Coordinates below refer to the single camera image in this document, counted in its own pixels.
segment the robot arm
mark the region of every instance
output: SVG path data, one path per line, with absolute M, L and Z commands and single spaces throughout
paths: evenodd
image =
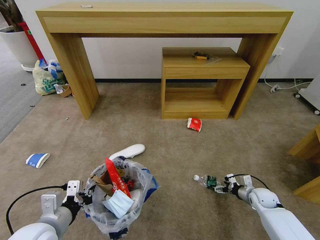
M 77 194 L 81 181 L 69 181 L 67 195 L 54 191 L 41 196 L 42 215 L 37 223 L 29 224 L 16 231 L 9 240 L 58 240 L 67 231 L 81 208 Z
M 235 195 L 250 204 L 260 216 L 261 223 L 271 240 L 315 240 L 297 217 L 286 210 L 277 195 L 266 188 L 254 188 L 250 175 L 241 176 L 238 184 L 233 174 L 225 177 L 226 185 L 214 188 L 218 193 Z

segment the green bottle label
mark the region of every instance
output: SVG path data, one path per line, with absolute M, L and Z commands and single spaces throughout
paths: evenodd
M 214 176 L 209 176 L 207 178 L 207 188 L 214 189 L 217 186 L 217 178 Z

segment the white wall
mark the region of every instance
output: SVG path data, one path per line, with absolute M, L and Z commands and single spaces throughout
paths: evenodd
M 66 1 L 76 2 L 76 0 L 15 0 L 47 60 L 55 58 L 55 55 L 35 10 Z M 269 66 L 267 78 L 314 78 L 320 72 L 320 0 L 224 0 L 224 2 L 244 1 L 263 2 L 294 11 L 278 44 L 285 50 L 282 56 Z M 229 38 L 86 38 L 83 41 L 95 78 L 160 78 L 163 46 L 230 46 L 237 51 L 240 44 L 240 39 Z

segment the plastic trash bag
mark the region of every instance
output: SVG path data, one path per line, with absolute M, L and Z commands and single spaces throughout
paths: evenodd
M 119 239 L 127 234 L 130 224 L 140 215 L 143 203 L 158 189 L 159 185 L 149 170 L 140 163 L 125 159 L 124 157 L 117 157 L 112 162 L 116 167 L 120 167 L 125 172 L 124 176 L 126 178 L 134 181 L 134 189 L 142 190 L 137 206 L 118 219 L 101 203 L 106 193 L 96 186 L 91 178 L 88 178 L 84 193 L 89 194 L 94 189 L 92 204 L 84 205 L 83 208 L 87 217 L 91 218 L 103 234 L 108 235 L 110 239 Z M 101 177 L 105 171 L 106 165 L 102 164 L 91 175 Z
M 56 92 L 54 84 L 64 85 L 65 79 L 57 60 L 50 60 L 47 65 L 44 59 L 38 60 L 32 71 L 36 92 L 47 95 Z

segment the white planter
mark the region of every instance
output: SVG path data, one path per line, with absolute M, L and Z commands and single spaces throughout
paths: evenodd
M 12 26 L 0 29 L 0 36 L 10 48 L 12 54 L 21 63 L 23 70 L 32 71 L 38 60 L 26 34 L 24 32 L 10 32 Z

